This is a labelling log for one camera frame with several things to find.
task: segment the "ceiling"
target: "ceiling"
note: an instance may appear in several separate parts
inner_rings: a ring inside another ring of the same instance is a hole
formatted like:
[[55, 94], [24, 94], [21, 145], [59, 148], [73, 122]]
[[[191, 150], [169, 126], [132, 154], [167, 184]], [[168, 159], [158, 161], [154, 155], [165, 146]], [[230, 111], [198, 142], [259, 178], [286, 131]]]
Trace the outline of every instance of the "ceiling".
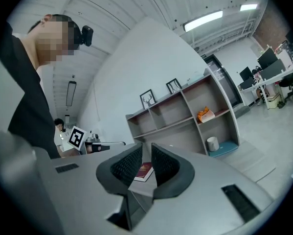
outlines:
[[[254, 11], [240, 12], [244, 3], [258, 3]], [[256, 29], [267, 0], [22, 0], [9, 18], [14, 32], [24, 34], [45, 14], [65, 14], [78, 25], [94, 30], [92, 45], [80, 46], [74, 56], [63, 57], [53, 71], [53, 100], [57, 117], [76, 117], [89, 86], [113, 54], [119, 41], [138, 22], [151, 17], [189, 43], [198, 54], [220, 50], [226, 44], [250, 36]], [[187, 33], [182, 24], [202, 15], [223, 10], [221, 19]], [[77, 82], [71, 107], [66, 106], [67, 86]]]

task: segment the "wall shelf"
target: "wall shelf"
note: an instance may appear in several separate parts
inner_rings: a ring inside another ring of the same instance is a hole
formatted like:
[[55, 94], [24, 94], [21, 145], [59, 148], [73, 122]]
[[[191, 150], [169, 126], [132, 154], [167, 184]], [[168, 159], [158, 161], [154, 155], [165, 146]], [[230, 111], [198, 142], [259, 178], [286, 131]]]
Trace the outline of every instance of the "wall shelf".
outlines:
[[[215, 117], [201, 123], [197, 113], [205, 106], [214, 112]], [[126, 119], [134, 141], [143, 143], [143, 156], [145, 153], [151, 156], [153, 142], [212, 157], [230, 152], [239, 145], [230, 102], [213, 74], [207, 74], [183, 86], [180, 91], [164, 96], [148, 109], [126, 115]], [[222, 144], [221, 151], [207, 150], [209, 137], [217, 137]]]

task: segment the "concrete floor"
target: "concrete floor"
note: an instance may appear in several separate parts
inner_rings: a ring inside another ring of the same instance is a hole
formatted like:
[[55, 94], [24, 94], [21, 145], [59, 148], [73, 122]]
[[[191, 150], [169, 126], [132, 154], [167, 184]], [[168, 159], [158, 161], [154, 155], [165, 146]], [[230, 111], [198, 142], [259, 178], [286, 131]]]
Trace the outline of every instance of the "concrete floor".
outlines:
[[237, 121], [240, 136], [275, 162], [276, 169], [257, 183], [277, 198], [293, 180], [293, 100], [282, 109], [253, 105]]

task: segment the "book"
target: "book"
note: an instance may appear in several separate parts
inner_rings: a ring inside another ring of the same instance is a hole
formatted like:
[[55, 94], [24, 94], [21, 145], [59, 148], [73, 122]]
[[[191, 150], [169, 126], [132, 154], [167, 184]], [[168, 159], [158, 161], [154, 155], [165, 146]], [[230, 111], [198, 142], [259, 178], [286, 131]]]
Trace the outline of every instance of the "book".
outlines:
[[135, 176], [136, 181], [146, 182], [146, 180], [151, 176], [154, 171], [151, 162], [146, 162], [141, 165], [141, 168], [138, 170], [137, 175]]

